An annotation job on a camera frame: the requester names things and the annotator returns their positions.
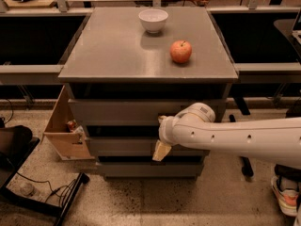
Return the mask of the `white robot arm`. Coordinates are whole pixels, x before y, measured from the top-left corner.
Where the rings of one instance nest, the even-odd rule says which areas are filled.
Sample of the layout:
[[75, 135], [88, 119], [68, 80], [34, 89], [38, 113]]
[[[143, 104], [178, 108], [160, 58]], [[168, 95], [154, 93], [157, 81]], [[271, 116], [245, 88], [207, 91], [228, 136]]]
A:
[[217, 123], [204, 103], [159, 118], [159, 139], [152, 159], [161, 161], [171, 148], [222, 151], [301, 169], [301, 119]]

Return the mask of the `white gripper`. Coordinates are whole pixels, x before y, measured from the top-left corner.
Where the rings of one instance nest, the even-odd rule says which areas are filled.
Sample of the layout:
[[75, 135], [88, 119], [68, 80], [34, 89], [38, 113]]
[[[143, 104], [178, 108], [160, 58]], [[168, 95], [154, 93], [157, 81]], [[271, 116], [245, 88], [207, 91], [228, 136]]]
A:
[[159, 138], [155, 144], [155, 150], [152, 156], [154, 161], [162, 161], [171, 151], [171, 146], [175, 144], [173, 137], [173, 123], [174, 117], [172, 116], [160, 116], [159, 121]]

